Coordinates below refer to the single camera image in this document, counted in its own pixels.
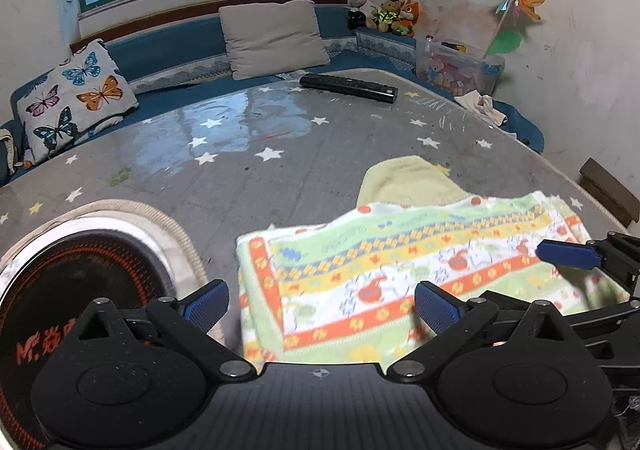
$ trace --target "silver bolt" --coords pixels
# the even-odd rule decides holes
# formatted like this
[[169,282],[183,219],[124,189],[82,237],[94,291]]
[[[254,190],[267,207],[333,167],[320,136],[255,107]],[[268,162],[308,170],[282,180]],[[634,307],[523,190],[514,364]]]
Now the silver bolt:
[[400,376],[410,378],[422,374],[424,372],[424,365],[415,360],[402,360],[394,364],[394,371],[400,374]]
[[251,365],[249,365],[247,362],[243,362],[242,360],[229,360],[228,362],[220,365],[220,372],[222,372],[222,374],[226,374],[227,376],[231,376],[232,378],[244,376],[250,371]]

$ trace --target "black remote control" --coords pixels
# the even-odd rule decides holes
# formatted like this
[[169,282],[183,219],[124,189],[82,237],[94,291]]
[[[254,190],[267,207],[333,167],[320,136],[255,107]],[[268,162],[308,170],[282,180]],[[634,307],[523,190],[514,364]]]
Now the black remote control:
[[351,94],[392,104],[398,97],[398,88],[345,78],[342,76],[308,74],[300,78],[300,85],[308,89],[331,91],[332,93]]

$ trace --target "blue gripper pad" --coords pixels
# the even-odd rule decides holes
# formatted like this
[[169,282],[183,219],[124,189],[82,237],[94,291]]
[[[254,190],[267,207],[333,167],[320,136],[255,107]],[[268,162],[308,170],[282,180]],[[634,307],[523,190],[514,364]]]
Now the blue gripper pad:
[[[427,282],[421,282],[415,287],[415,310],[418,316],[439,335],[460,320],[462,311],[458,304],[464,305],[464,303],[445,291],[438,290],[440,292],[438,293],[435,289],[437,289],[435,285]],[[447,295],[454,303],[444,298]]]
[[536,248],[536,255],[543,262],[554,266],[568,266],[591,270],[602,264],[602,256],[592,246],[545,239]]
[[229,288],[224,280],[212,280],[180,300],[182,316],[207,333],[229,307]]

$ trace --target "beige pillow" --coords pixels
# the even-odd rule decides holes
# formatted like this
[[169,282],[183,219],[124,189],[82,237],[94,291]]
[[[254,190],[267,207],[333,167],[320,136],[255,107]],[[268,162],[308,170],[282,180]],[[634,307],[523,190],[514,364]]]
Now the beige pillow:
[[234,80],[330,62],[310,0],[225,6],[220,24]]

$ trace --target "plastic storage box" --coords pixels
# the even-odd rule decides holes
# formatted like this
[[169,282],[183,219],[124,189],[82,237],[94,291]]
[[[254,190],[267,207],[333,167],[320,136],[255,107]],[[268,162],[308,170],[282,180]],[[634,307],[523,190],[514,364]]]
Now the plastic storage box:
[[482,52],[471,46],[466,46],[463,53],[440,42],[416,37],[415,47],[415,75],[453,96],[473,90],[491,95],[504,70],[504,58],[488,56],[483,59]]

